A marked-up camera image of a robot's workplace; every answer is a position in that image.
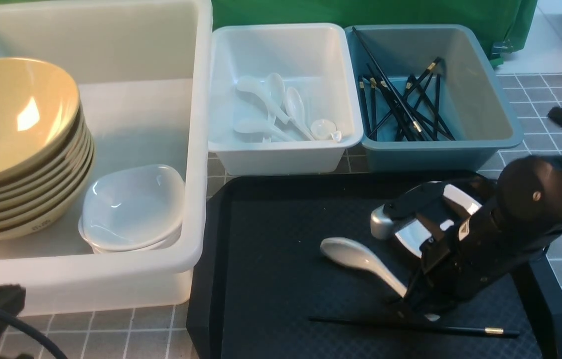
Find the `white bowl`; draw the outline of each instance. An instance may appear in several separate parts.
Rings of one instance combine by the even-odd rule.
[[[103,248],[98,248],[97,245],[95,245],[94,243],[92,243],[90,241],[90,239],[88,239],[88,237],[84,234],[84,227],[82,224],[82,218],[80,217],[80,220],[78,221],[78,232],[80,233],[81,238],[88,243],[88,245],[90,245],[90,247],[93,249],[93,253],[94,254],[104,254],[104,253],[120,253],[120,252],[140,252],[143,250],[154,250],[154,249],[163,249],[163,248],[168,248],[170,246],[172,246],[172,244],[174,244],[177,239],[179,239],[179,236],[181,236],[181,227],[179,227],[178,229],[175,230],[175,232],[169,234],[165,239],[162,239],[161,241],[158,241],[158,243],[155,243],[153,245],[149,245],[147,247],[144,248],[138,248],[135,250],[126,250],[126,251],[115,251],[115,250],[106,250]]]
[[[92,247],[114,252],[154,245],[181,227],[184,191],[179,172],[166,165],[101,177],[84,199],[84,236]]]

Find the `bowl stack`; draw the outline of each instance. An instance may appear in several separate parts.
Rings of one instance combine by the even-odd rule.
[[[94,153],[71,75],[42,61],[0,58],[0,239],[60,218],[84,190]]]

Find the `plastic container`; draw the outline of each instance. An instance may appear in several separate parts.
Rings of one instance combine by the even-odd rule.
[[[210,0],[0,5],[0,57],[49,61],[78,82],[97,146],[89,183],[148,164],[187,182],[169,248],[93,254],[78,232],[83,195],[48,228],[0,242],[0,284],[26,288],[23,315],[188,300],[205,223],[211,27]]]
[[[330,23],[224,27],[212,39],[208,148],[234,176],[288,175],[334,171],[346,148],[361,141],[363,125],[347,39]],[[236,81],[250,75],[263,80],[281,75],[285,88],[299,91],[306,118],[328,119],[343,140],[261,143],[260,134],[238,134],[235,119],[265,121],[263,102],[236,90]],[[277,126],[287,131],[280,120]],[[298,132],[290,133],[301,139]]]
[[[434,69],[442,75],[440,114],[457,140],[393,142],[396,127],[385,125],[378,131],[379,141],[363,137],[370,171],[478,170],[497,150],[522,141],[520,123],[471,30],[460,25],[356,29],[395,85],[410,74],[420,75],[436,57],[444,59]],[[354,76],[366,74],[370,58],[352,28],[345,31]],[[382,101],[377,96],[377,103]]]

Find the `white spoon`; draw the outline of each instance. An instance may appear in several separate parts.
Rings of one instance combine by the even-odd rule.
[[[276,72],[270,73],[265,81],[265,87],[270,94],[270,98],[281,108],[281,104],[283,104],[283,94],[285,93],[285,84],[283,83],[283,78]],[[275,124],[277,117],[268,110],[268,122],[271,125]],[[263,136],[263,143],[271,143],[272,136]]]
[[[242,76],[237,80],[237,89],[243,92],[249,92],[260,98],[266,105],[268,112],[277,116],[283,123],[288,123],[290,118],[281,109],[279,104],[275,104],[274,99],[270,97],[270,91],[263,86],[257,79],[252,76]]]
[[[295,141],[286,132],[281,131],[278,127],[271,125],[267,121],[240,119],[235,121],[233,127],[240,134],[267,134],[277,136],[284,141]]]
[[[401,298],[405,296],[407,287],[385,267],[374,252],[361,243],[347,238],[326,238],[321,242],[320,250],[336,264],[371,271],[383,279]]]
[[[297,129],[299,129],[304,136],[314,141],[314,137],[305,124],[305,106],[303,105],[303,100],[301,99],[299,91],[295,88],[288,88],[285,92],[285,100],[283,102],[285,104],[285,110],[287,111],[288,116],[290,116],[289,120],[294,123]],[[287,125],[287,121],[284,121],[283,119],[281,119],[281,121]]]
[[[310,131],[317,140],[333,139],[335,142],[340,142],[343,139],[343,134],[336,129],[336,124],[330,120],[316,120],[310,125]]]

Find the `teal bin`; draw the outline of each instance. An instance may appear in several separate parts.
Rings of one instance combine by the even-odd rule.
[[[436,57],[444,59],[434,69],[442,78],[439,113],[456,137],[456,141],[394,142],[397,126],[392,118],[379,129],[376,141],[367,136],[361,141],[371,172],[476,171],[498,150],[522,142],[518,118],[471,30],[461,25],[363,25],[356,29],[401,93],[410,74],[419,76]],[[354,77],[367,75],[370,57],[352,27],[345,32]],[[427,89],[432,100],[434,82]],[[368,86],[365,93],[369,105]],[[418,95],[413,95],[410,103],[416,98]],[[377,104],[380,120],[388,111],[380,94]],[[419,110],[432,118],[426,106]]]

